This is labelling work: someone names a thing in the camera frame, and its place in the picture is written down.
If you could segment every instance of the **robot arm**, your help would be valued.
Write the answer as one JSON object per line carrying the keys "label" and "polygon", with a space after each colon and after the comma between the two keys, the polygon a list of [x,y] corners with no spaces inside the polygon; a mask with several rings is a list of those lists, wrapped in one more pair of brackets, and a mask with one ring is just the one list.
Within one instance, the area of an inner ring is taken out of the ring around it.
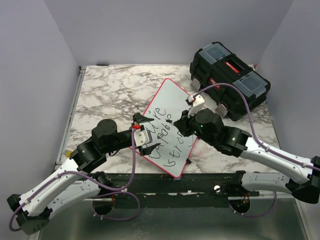
{"label": "robot arm", "polygon": [[200,95],[196,98],[189,96],[187,103],[192,107],[183,111],[181,118],[173,123],[183,136],[194,134],[222,154],[253,160],[279,172],[244,173],[241,179],[243,188],[248,191],[291,193],[307,203],[319,201],[319,173],[310,168],[319,167],[319,157],[309,159],[296,156],[262,141],[260,143],[266,147],[261,147],[250,133],[237,127],[225,126],[217,113],[208,108],[202,109],[205,102]]}
{"label": "robot arm", "polygon": [[[141,155],[149,155],[158,144],[143,148],[152,142],[151,134],[141,123],[153,121],[152,118],[133,115],[132,128],[135,147]],[[117,132],[117,124],[111,119],[100,121],[92,130],[92,137],[79,144],[61,167],[52,173],[32,190],[22,194],[12,194],[7,202],[13,211],[17,212],[16,221],[20,228],[28,235],[45,227],[49,219],[57,212],[72,205],[74,202],[94,197],[101,192],[97,184],[89,180],[80,184],[73,184],[94,169],[103,164],[106,154],[132,146],[132,129]],[[98,182],[105,179],[97,176]]]}

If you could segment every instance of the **wall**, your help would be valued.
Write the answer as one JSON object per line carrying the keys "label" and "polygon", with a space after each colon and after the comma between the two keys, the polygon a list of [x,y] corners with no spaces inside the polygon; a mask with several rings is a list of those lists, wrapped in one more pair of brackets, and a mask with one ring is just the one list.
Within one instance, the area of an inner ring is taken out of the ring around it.
{"label": "wall", "polygon": [[257,63],[293,0],[45,0],[79,65],[190,64],[221,41]]}
{"label": "wall", "polygon": [[79,75],[43,0],[0,1],[0,238],[10,232],[6,199],[53,170]]}
{"label": "wall", "polygon": [[[267,104],[282,149],[320,156],[320,1],[295,0],[258,72],[271,81]],[[320,206],[309,205],[320,236]]]}

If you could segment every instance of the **toolbox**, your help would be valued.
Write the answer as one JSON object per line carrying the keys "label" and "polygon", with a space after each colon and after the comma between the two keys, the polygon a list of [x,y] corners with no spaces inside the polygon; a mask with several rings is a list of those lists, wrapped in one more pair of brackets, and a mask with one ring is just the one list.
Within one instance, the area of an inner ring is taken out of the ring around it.
{"label": "toolbox", "polygon": [[[216,83],[237,87],[244,95],[250,111],[267,99],[271,84],[244,63],[221,42],[199,49],[190,64],[191,87],[199,91]],[[216,102],[216,112],[222,117],[238,121],[247,114],[240,95],[227,86],[210,88],[206,93]]]}

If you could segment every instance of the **marble tabletop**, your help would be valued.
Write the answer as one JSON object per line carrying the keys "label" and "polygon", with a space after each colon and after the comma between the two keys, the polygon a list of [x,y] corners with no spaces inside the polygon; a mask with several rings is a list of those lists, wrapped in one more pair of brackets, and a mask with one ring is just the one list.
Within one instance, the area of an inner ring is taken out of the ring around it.
{"label": "marble tabletop", "polygon": [[[170,78],[188,93],[190,87],[189,66],[186,65],[113,65],[88,66],[74,112],[71,130],[66,145],[73,151],[76,146],[91,137],[91,130],[102,119],[113,119],[118,131],[127,130],[134,113],[143,113],[165,78]],[[205,93],[205,106],[214,110],[216,103]],[[267,105],[263,103],[252,112],[254,129],[260,140],[279,147]],[[248,117],[237,122],[224,119],[224,124],[251,132]],[[184,173],[234,173],[275,172],[260,163],[223,155],[201,140],[197,140],[189,157]],[[122,149],[95,171],[107,173],[130,173],[132,171],[132,151]],[[136,155],[136,173],[163,173],[155,165]]]}

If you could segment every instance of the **whiteboard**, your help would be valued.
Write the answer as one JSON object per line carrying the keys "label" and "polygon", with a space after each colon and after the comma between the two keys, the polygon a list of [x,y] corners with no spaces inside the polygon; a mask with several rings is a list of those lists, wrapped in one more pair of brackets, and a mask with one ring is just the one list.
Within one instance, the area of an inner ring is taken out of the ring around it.
{"label": "whiteboard", "polygon": [[154,119],[142,124],[152,136],[152,143],[147,146],[160,144],[143,157],[175,178],[181,176],[197,137],[183,137],[173,123],[166,120],[176,121],[182,111],[190,108],[186,102],[188,96],[185,90],[166,78],[143,113]]}

